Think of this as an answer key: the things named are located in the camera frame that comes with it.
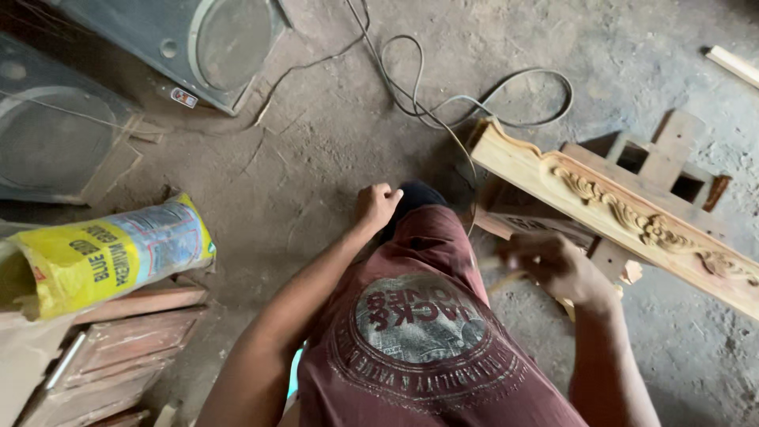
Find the sticker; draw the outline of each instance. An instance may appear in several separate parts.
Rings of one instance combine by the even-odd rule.
[[[178,87],[172,89],[172,99],[190,108],[195,108],[195,104],[197,104],[197,98],[195,96],[190,95]]]

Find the left hand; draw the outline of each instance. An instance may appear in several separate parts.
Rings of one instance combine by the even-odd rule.
[[[358,192],[356,201],[356,227],[371,235],[378,233],[390,222],[395,207],[403,197],[403,190],[394,190],[389,184],[375,184]]]

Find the carved wooden board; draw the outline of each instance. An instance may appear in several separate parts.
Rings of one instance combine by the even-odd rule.
[[[480,123],[474,162],[623,248],[759,320],[759,264],[558,151]]]

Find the dirt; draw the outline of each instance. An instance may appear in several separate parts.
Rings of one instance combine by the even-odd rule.
[[[257,127],[272,82],[288,67],[336,52],[358,35],[341,0],[284,0],[295,31],[269,57],[257,93],[235,118],[195,110],[155,95],[161,77],[102,40],[99,55],[59,55],[144,106],[152,123],[174,130],[160,145],[140,144],[141,164],[96,207],[3,204],[9,220],[49,223],[99,217],[161,201],[166,186],[188,191],[219,250],[215,274],[193,272],[211,290],[211,315],[162,376],[145,404],[183,401],[190,422],[237,335],[276,290],[351,221],[354,195],[372,182],[422,178],[463,208],[471,173],[441,131],[395,108],[366,46],[295,71],[279,87]],[[731,224],[731,244],[759,258],[759,92],[701,54],[719,44],[759,57],[759,5],[738,0],[369,0],[373,40],[417,37],[426,68],[419,96],[479,96],[504,76],[541,66],[565,73],[575,106],[537,130],[509,130],[542,149],[614,131],[651,138],[664,113],[681,108],[707,123],[690,161],[733,176],[715,214]],[[389,69],[405,85],[415,76],[410,46],[398,46]],[[110,72],[102,63],[117,64]],[[493,101],[505,118],[535,120],[560,106],[560,87],[544,77],[515,81]],[[466,106],[441,115],[454,118]],[[466,129],[460,132],[466,136]],[[475,230],[481,255],[494,238]],[[487,284],[496,276],[485,277]],[[759,425],[759,323],[672,275],[644,267],[623,299],[633,350],[663,425]],[[572,374],[573,328],[539,289],[518,283],[493,298],[493,310],[562,392]]]

